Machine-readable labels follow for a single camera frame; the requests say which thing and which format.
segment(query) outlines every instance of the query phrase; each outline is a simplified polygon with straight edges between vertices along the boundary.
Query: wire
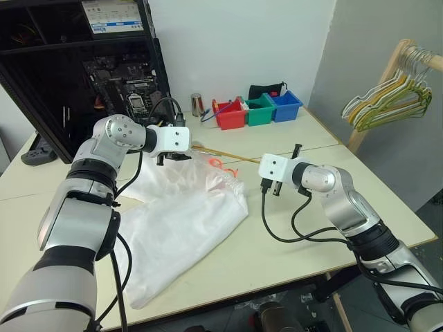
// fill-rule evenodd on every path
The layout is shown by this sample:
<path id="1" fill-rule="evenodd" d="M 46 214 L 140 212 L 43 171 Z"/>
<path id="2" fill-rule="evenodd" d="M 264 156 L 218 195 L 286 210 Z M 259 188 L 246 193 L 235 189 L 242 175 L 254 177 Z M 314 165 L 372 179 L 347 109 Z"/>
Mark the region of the wire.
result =
<path id="1" fill-rule="evenodd" d="M 143 152 L 140 151 L 139 152 L 139 157 L 138 157 L 138 165 L 137 165 L 137 170 L 136 173 L 134 174 L 134 176 L 132 177 L 131 180 L 129 180 L 127 183 L 125 183 L 119 190 L 117 190 L 116 196 L 114 197 L 114 199 L 116 199 L 117 197 L 120 196 L 120 194 L 126 189 L 128 188 L 132 183 L 134 183 L 134 181 L 138 178 L 138 175 L 140 174 L 141 171 L 141 164 L 143 163 Z"/>
<path id="2" fill-rule="evenodd" d="M 159 99 L 159 101 L 156 102 L 155 105 L 151 108 L 150 112 L 147 115 L 147 119 L 150 119 L 152 114 L 154 114 L 155 110 L 157 109 L 157 107 L 159 107 L 159 105 L 166 100 L 173 102 L 177 106 L 177 113 L 175 113 L 175 108 L 172 107 L 175 115 L 182 113 L 179 102 L 177 102 L 173 97 L 164 97 L 164 98 Z"/>
<path id="3" fill-rule="evenodd" d="M 426 291 L 431 291 L 431 292 L 435 292 L 435 293 L 439 293 L 439 294 L 443 295 L 443 289 L 438 288 L 438 287 L 424 285 L 424 284 L 416 284 L 414 282 L 397 282 L 395 280 L 385 279 L 385 278 L 380 277 L 378 275 L 373 275 L 373 274 L 369 273 L 368 270 L 366 269 L 366 267 L 363 265 L 363 263 L 360 259 L 360 256 L 355 251 L 353 251 L 353 253 L 354 253 L 355 259 L 357 261 L 357 266 L 359 267 L 361 274 L 373 282 L 376 282 L 379 284 L 399 286 L 399 287 L 424 289 Z"/>
<path id="4" fill-rule="evenodd" d="M 27 26 L 26 24 L 18 23 L 17 25 L 21 26 L 22 28 L 25 28 L 25 29 L 29 30 L 33 35 L 37 34 L 37 32 L 35 32 L 34 29 L 32 29 L 30 26 Z"/>
<path id="5" fill-rule="evenodd" d="M 131 254 L 131 249 L 129 248 L 125 239 L 120 235 L 120 233 L 117 233 L 117 237 L 121 241 L 123 246 L 125 247 L 125 250 L 127 253 L 127 272 L 126 272 L 125 280 L 123 280 L 123 284 L 122 284 L 122 290 L 124 290 L 127 285 L 128 280 L 129 280 L 129 276 L 131 275 L 132 254 Z M 111 311 L 111 309 L 116 305 L 117 301 L 118 301 L 118 297 L 115 296 L 114 299 L 112 300 L 111 304 L 108 305 L 108 307 L 105 309 L 105 311 L 103 311 L 103 313 L 97 319 L 97 322 L 101 322 L 107 316 L 107 314 Z"/>
<path id="6" fill-rule="evenodd" d="M 11 36 L 11 39 L 12 39 L 13 41 L 19 43 L 19 44 L 23 44 L 23 45 L 25 44 L 24 40 L 22 40 L 22 39 L 20 39 L 20 38 L 17 38 L 17 37 Z"/>
<path id="7" fill-rule="evenodd" d="M 120 321 L 122 323 L 122 332 L 127 332 L 125 303 L 123 301 L 123 288 L 122 288 L 122 284 L 121 284 L 121 280 L 120 280 L 120 273 L 118 272 L 116 253 L 112 250 L 110 255 L 111 255 L 112 268 L 114 270 L 114 278 L 116 279 L 118 309 L 120 311 Z"/>
<path id="8" fill-rule="evenodd" d="M 330 230 L 337 230 L 336 228 L 333 227 L 327 227 L 327 228 L 322 228 L 320 230 L 317 230 L 315 232 L 311 232 L 309 234 L 303 235 L 302 233 L 300 233 L 296 226 L 295 226 L 295 217 L 297 216 L 298 213 L 300 213 L 301 210 L 303 210 L 305 207 L 307 207 L 307 205 L 311 202 L 311 197 L 308 196 L 308 199 L 306 200 L 306 202 L 300 206 L 292 215 L 292 219 L 291 219 L 291 224 L 292 224 L 292 228 L 293 231 L 299 236 L 297 239 L 281 239 L 280 237 L 277 237 L 274 233 L 272 233 L 272 231 L 269 229 L 269 226 L 266 222 L 266 219 L 264 217 L 264 204 L 265 204 L 265 193 L 262 194 L 262 219 L 263 219 L 263 224 L 264 227 L 266 228 L 266 230 L 268 231 L 268 233 L 276 240 L 280 241 L 280 242 L 285 242 L 285 243 L 293 243 L 293 242 L 298 242 L 301 240 L 308 240 L 308 241 L 312 241 L 312 242 L 340 242 L 340 243 L 344 243 L 346 244 L 346 246 L 354 253 L 355 259 L 356 259 L 356 263 L 357 266 L 359 267 L 359 270 L 361 272 L 361 274 L 368 278 L 369 280 L 379 283 L 379 284 L 386 284 L 386 285 L 391 285 L 391 286 L 399 286 L 399 287 L 407 287 L 407 288 L 418 288 L 418 289 L 423 289 L 426 291 L 431 291 L 431 292 L 435 292 L 435 293 L 439 293 L 441 295 L 443 295 L 443 289 L 438 288 L 438 287 L 434 287 L 434 286 L 429 286 L 429 285 L 424 285 L 424 284 L 416 284 L 416 283 L 412 283 L 412 282 L 398 282 L 395 280 L 389 280 L 389 279 L 385 279 L 383 277 L 380 277 L 378 275 L 373 275 L 371 274 L 366 267 L 363 265 L 363 262 L 360 259 L 360 256 L 357 254 L 357 252 L 353 251 L 352 247 L 350 246 L 350 243 L 346 240 L 343 239 L 312 239 L 311 237 L 314 236 L 315 234 L 320 234 L 322 232 L 327 232 Z"/>
<path id="9" fill-rule="evenodd" d="M 277 241 L 284 242 L 284 243 L 295 243 L 295 242 L 299 242 L 299 241 L 302 241 L 302 240 L 308 240 L 308 238 L 310 238 L 310 237 L 312 237 L 312 236 L 314 236 L 314 235 L 320 234 L 320 233 L 322 233 L 322 232 L 326 232 L 326 231 L 324 230 L 324 228 L 323 228 L 323 229 L 321 229 L 321 230 L 316 230 L 315 232 L 311 232 L 311 233 L 309 233 L 309 234 L 303 235 L 303 236 L 298 237 L 298 238 L 296 238 L 296 239 L 282 239 L 281 237 L 278 237 L 277 235 L 275 235 L 274 233 L 272 233 L 271 229 L 270 229 L 269 226 L 268 226 L 268 223 L 266 222 L 266 217 L 265 217 L 265 215 L 264 215 L 264 205 L 265 205 L 265 200 L 266 200 L 266 194 L 263 193 L 263 194 L 262 194 L 262 220 L 263 220 L 263 224 L 264 224 L 264 227 L 266 228 L 266 230 L 268 231 L 268 233 L 269 233 L 274 239 L 276 239 Z"/>
<path id="10" fill-rule="evenodd" d="M 210 109 L 207 109 L 206 111 L 205 111 L 205 113 L 203 113 L 203 115 L 201 116 L 201 118 L 200 118 L 200 122 L 205 122 L 205 121 L 208 121 L 208 120 L 210 120 L 210 119 L 212 119 L 212 118 L 214 118 L 215 116 L 218 116 L 222 111 L 224 111 L 225 109 L 227 109 L 230 105 L 232 105 L 233 104 L 233 102 L 231 102 L 231 101 L 229 101 L 229 104 L 227 104 L 226 106 L 223 106 L 220 110 L 218 110 L 217 112 L 215 112 L 214 114 L 212 114 L 209 118 L 204 118 L 209 112 L 210 112 Z"/>
<path id="11" fill-rule="evenodd" d="M 302 233 L 300 233 L 297 230 L 296 227 L 296 216 L 297 214 L 299 214 L 305 207 L 307 207 L 309 205 L 309 203 L 311 203 L 312 200 L 312 195 L 309 195 L 307 197 L 306 202 L 303 203 L 302 206 L 300 206 L 293 214 L 292 214 L 292 218 L 291 218 L 291 226 L 293 231 L 299 236 L 299 237 L 305 237 L 306 235 L 303 235 Z M 329 232 L 331 230 L 335 230 L 337 231 L 337 229 L 335 227 L 325 227 L 325 228 L 321 228 L 320 230 L 315 231 L 314 233 L 316 234 L 320 234 L 323 232 Z M 340 243 L 344 243 L 345 245 L 349 246 L 349 242 L 343 239 L 337 239 L 337 238 L 328 238 L 328 239 L 312 239 L 311 237 L 307 237 L 306 240 L 311 241 L 311 242 L 340 242 Z"/>

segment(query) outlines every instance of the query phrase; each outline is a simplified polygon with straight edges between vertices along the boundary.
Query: clothes rack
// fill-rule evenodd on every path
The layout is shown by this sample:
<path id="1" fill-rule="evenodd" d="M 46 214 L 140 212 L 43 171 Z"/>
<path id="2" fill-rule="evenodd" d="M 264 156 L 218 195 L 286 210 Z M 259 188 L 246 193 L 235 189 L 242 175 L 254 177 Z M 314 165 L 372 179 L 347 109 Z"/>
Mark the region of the clothes rack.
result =
<path id="1" fill-rule="evenodd" d="M 400 56 L 403 53 L 403 50 L 410 45 L 414 45 L 415 42 L 412 39 L 402 39 L 397 44 L 397 47 L 394 49 L 394 52 L 392 52 L 392 55 L 389 59 L 388 65 L 383 72 L 383 75 L 381 76 L 379 80 L 379 84 L 389 80 L 394 74 L 395 71 L 398 69 L 398 61 Z M 408 53 L 413 52 L 414 48 L 410 47 L 407 48 Z M 422 62 L 424 65 L 435 69 L 436 71 L 443 72 L 443 57 L 440 55 L 434 55 L 430 60 L 427 61 L 427 63 Z M 368 130 L 360 131 L 358 132 L 356 129 L 351 134 L 351 137 L 349 139 L 349 142 L 347 144 L 347 148 L 353 153 L 356 154 L 361 146 L 361 143 L 363 143 L 363 140 L 365 139 L 366 135 L 368 134 Z"/>

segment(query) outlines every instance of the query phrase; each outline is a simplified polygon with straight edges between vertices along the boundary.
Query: computer case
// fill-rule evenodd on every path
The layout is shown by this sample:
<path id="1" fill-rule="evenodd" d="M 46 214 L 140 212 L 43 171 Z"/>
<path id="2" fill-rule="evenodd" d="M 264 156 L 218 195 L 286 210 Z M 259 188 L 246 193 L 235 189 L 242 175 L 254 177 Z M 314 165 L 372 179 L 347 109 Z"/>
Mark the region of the computer case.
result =
<path id="1" fill-rule="evenodd" d="M 172 121 L 168 104 L 147 118 L 152 105 L 170 95 L 149 4 L 122 1 L 138 8 L 140 19 L 109 23 L 128 26 L 103 33 L 106 24 L 92 24 L 87 11 L 101 15 L 107 10 L 101 5 L 113 2 L 0 1 L 0 84 L 65 163 L 95 122 L 113 113 L 144 125 Z"/>

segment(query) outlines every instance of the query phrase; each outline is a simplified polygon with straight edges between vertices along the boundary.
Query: motherboard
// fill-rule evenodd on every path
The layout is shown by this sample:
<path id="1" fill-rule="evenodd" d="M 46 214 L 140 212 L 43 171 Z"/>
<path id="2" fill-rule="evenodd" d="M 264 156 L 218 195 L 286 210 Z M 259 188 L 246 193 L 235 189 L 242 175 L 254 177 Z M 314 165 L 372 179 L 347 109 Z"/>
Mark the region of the motherboard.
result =
<path id="1" fill-rule="evenodd" d="M 107 115 L 122 113 L 146 125 L 152 106 L 161 99 L 147 55 L 94 57 L 83 61 L 96 92 L 94 108 Z"/>

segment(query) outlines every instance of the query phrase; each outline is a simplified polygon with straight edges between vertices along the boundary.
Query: white cloth bag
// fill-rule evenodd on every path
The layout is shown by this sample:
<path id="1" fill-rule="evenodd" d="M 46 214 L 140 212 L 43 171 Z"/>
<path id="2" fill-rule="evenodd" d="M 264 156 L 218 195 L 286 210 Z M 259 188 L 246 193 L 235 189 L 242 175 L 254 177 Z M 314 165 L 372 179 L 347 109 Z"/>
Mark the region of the white cloth bag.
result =
<path id="1" fill-rule="evenodd" d="M 125 288 L 132 308 L 143 308 L 248 216 L 243 182 L 202 154 L 164 164 L 144 156 L 140 175 L 122 193 L 144 202 L 122 213 L 119 229 L 132 252 Z M 127 254 L 119 240 L 115 251 L 123 280 Z"/>

